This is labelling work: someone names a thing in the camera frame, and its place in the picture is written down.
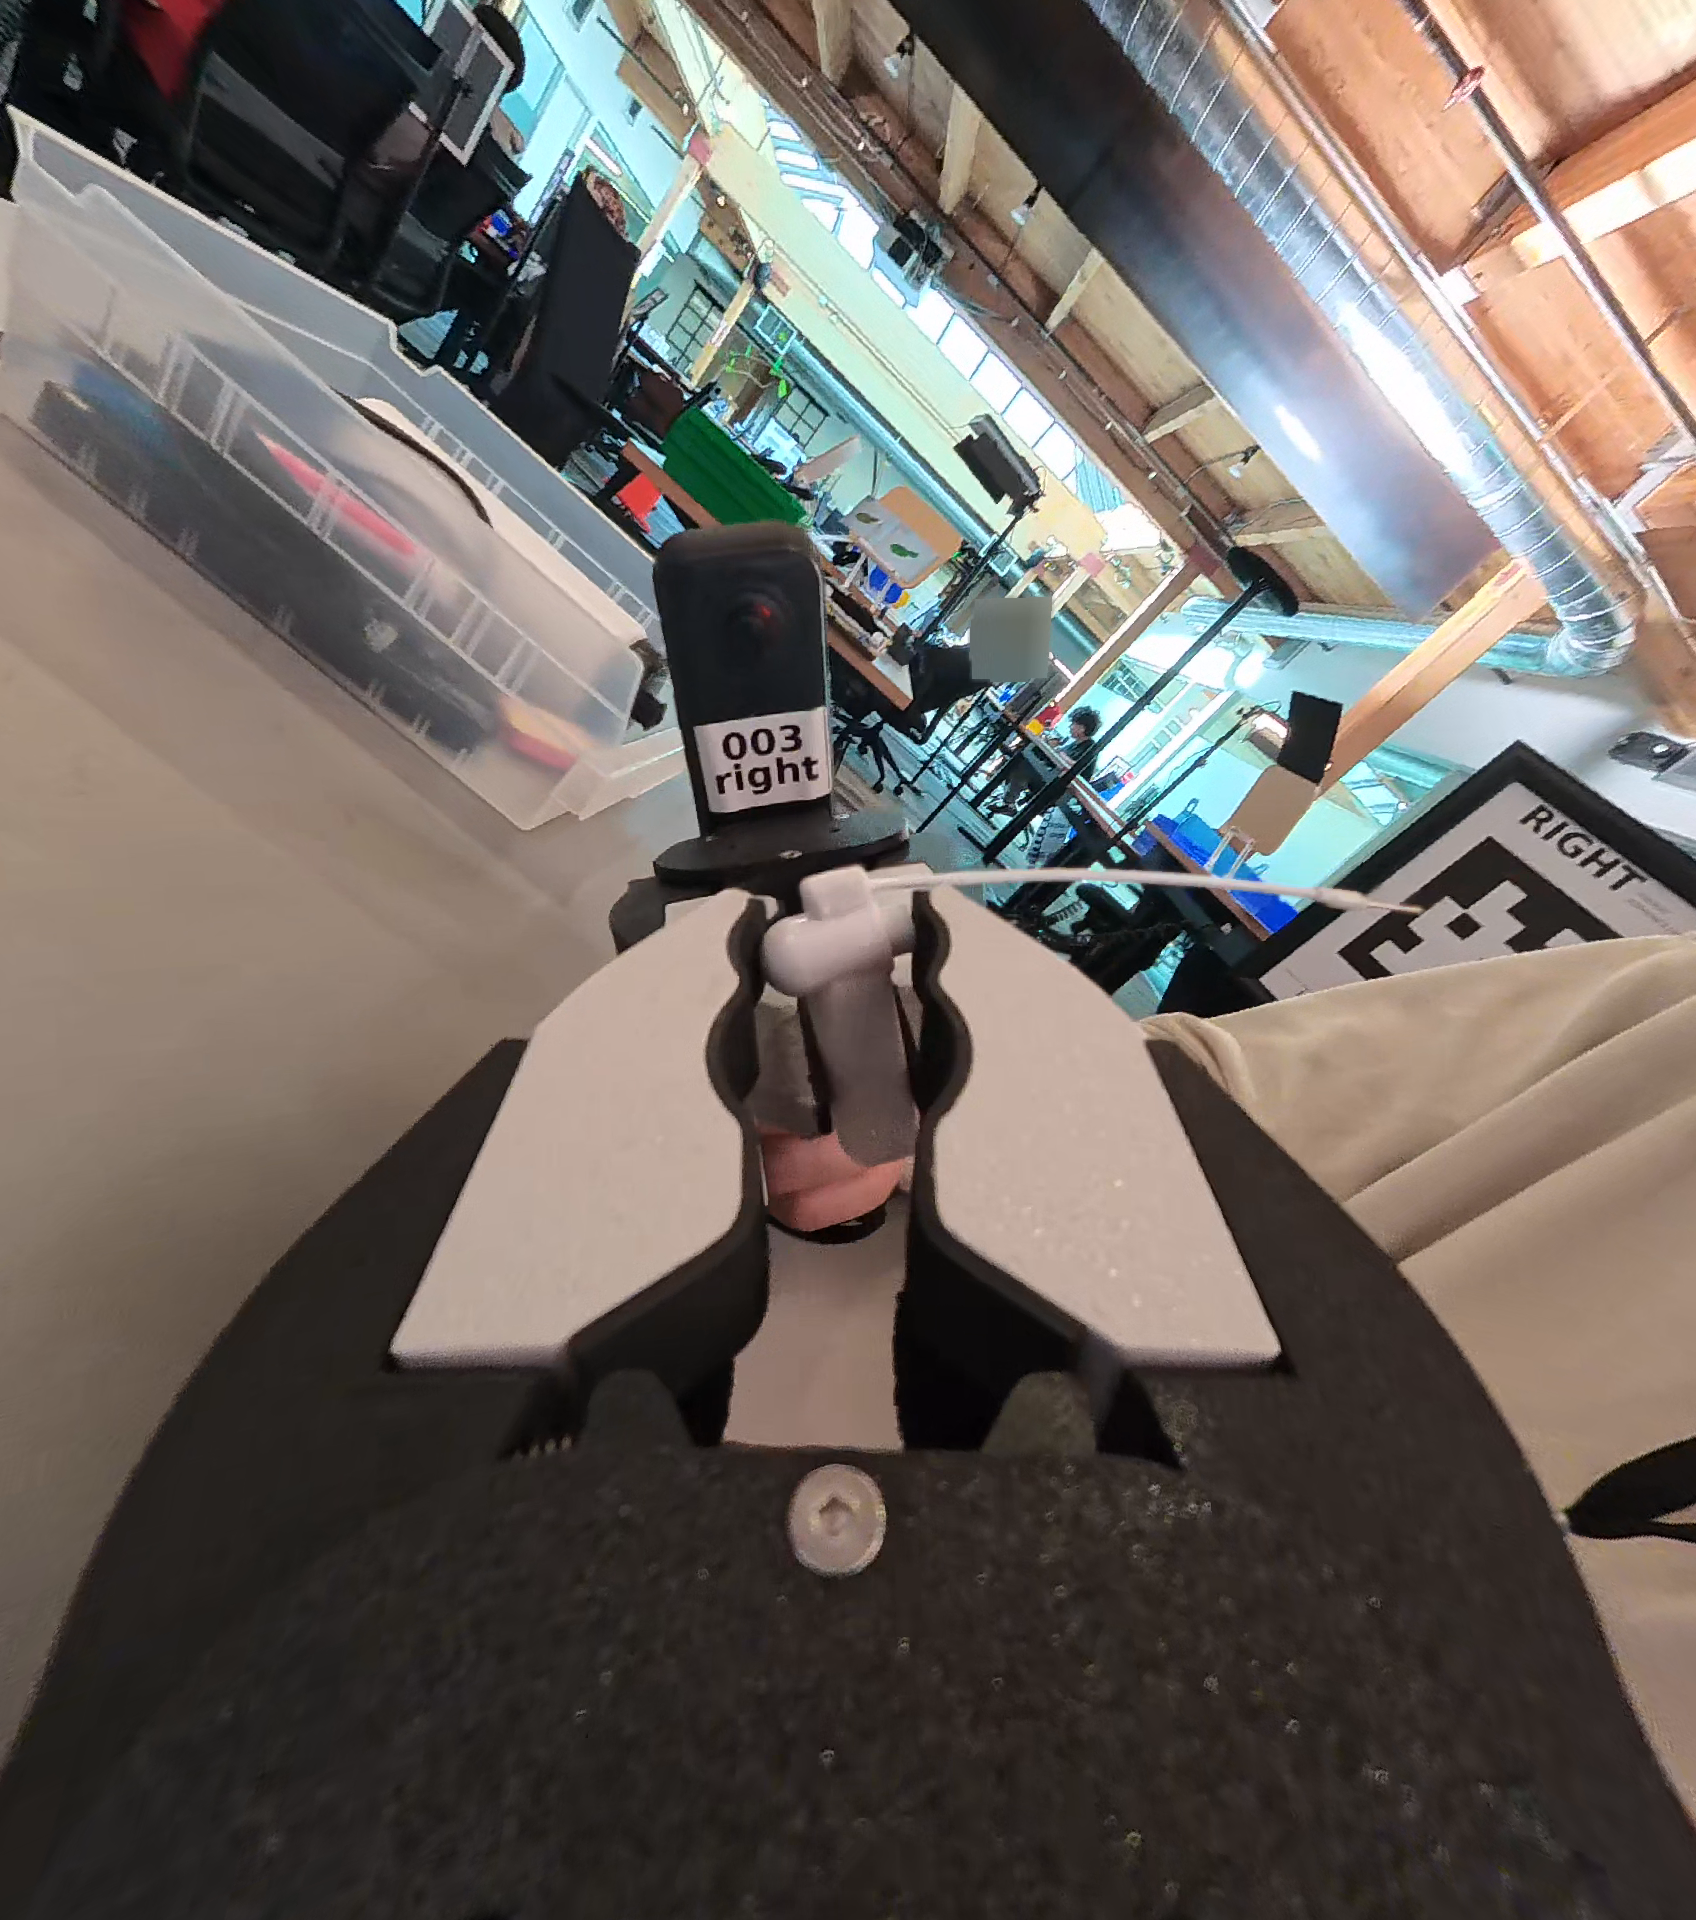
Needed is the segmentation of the large silver ventilation duct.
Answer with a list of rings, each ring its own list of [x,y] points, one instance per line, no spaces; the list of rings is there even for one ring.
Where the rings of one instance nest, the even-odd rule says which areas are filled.
[[[919,42],[1406,612],[1492,558],[1556,616],[1543,669],[1632,643],[1628,588],[1439,343],[1230,2],[905,2]]]

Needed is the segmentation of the green bin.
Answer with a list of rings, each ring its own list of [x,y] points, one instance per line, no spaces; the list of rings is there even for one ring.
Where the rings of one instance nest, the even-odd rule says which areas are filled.
[[[722,526],[812,526],[812,504],[702,407],[683,411],[670,425],[661,465]]]

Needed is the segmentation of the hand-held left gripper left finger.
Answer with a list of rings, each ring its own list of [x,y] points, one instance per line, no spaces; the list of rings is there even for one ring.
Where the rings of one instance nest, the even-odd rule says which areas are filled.
[[[541,1017],[391,1335],[397,1374],[540,1376],[566,1411],[651,1374],[722,1442],[769,1296],[765,931],[760,899],[701,899]]]

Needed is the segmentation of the black framed marker poster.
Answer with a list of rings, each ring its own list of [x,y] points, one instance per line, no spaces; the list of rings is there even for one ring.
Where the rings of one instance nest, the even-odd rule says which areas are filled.
[[[1230,967],[1246,1000],[1311,996],[1459,962],[1696,931],[1696,856],[1527,744],[1500,751]]]

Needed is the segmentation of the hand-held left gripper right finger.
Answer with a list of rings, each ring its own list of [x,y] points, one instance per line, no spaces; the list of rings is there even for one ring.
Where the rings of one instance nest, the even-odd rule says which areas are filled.
[[[1120,1432],[1148,1376],[1281,1365],[1144,1025],[966,894],[916,894],[910,928],[926,1020],[902,1442],[980,1447],[1041,1374]]]

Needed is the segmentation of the red marker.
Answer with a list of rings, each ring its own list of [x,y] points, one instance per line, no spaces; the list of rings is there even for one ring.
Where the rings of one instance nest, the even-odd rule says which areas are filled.
[[[286,498],[326,534],[357,544],[372,558],[415,562],[423,544],[358,497],[343,477],[284,443],[271,430],[257,433],[261,472],[286,489]]]

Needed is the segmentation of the white packet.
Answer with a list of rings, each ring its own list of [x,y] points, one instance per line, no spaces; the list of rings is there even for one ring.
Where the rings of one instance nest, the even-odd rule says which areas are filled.
[[[397,489],[415,493],[415,516],[427,522],[432,538],[475,568],[480,588],[552,665],[583,683],[618,723],[630,723],[645,684],[645,627],[594,559],[513,504],[509,490],[484,482],[391,400],[350,397],[350,407],[401,447],[386,465],[404,472]]]

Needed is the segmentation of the person's right forearm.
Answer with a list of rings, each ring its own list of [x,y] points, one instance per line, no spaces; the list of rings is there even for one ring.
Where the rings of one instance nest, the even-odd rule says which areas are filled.
[[[1621,1199],[1696,1168],[1696,931],[1539,949],[1200,1020],[1141,1020],[1193,1059],[1393,1260],[1621,1149]]]

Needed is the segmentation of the white tool with thin wire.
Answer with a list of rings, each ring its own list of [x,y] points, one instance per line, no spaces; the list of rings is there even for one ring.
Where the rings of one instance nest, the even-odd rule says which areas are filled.
[[[945,1081],[916,1078],[909,1064],[909,1032],[895,985],[901,956],[931,956],[928,931],[916,928],[919,895],[987,891],[1010,883],[1082,883],[1105,888],[1173,888],[1178,894],[1225,895],[1291,895],[1311,905],[1416,916],[1416,905],[1364,895],[1353,888],[1305,888],[1296,883],[1253,883],[1213,877],[1207,870],[951,870],[898,864],[869,870],[838,864],[801,883],[801,912],[783,916],[765,935],[767,985],[792,996],[805,1009],[813,1035],[813,1078],[826,1089],[831,1129],[841,1149],[862,1166],[885,1166],[915,1145],[919,1118],[942,1099],[966,1102],[966,1073],[946,1063]],[[1037,1014],[1051,1024],[1051,1042],[1080,1046],[1092,1063],[1117,1064],[1123,1102],[1141,1102],[1138,1042],[1123,1039],[1120,1009],[1088,981],[1080,981],[1055,955],[1037,945],[1014,924],[992,917],[983,906],[942,906],[931,931],[946,935],[942,971],[921,985],[926,1013],[946,1020],[952,1039],[966,1042],[966,1059],[980,1070],[980,1118],[1005,1114],[1005,1088],[1016,1064],[1016,1046],[1034,1038]]]

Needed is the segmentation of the person's right hand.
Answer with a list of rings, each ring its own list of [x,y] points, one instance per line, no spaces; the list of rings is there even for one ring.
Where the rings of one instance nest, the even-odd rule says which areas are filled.
[[[891,1195],[909,1186],[910,1157],[862,1166],[837,1134],[801,1136],[765,1125],[765,1175],[772,1221],[813,1236],[880,1221]]]

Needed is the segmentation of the grey desk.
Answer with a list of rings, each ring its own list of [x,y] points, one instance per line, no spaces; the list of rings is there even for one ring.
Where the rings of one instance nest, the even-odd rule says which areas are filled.
[[[0,1759],[215,1335],[688,823],[513,828],[0,415]]]

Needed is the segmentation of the clear plastic storage box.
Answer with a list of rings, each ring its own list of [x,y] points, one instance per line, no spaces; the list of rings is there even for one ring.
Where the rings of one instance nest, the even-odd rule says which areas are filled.
[[[0,414],[518,828],[687,774],[652,559],[391,321],[17,117]]]

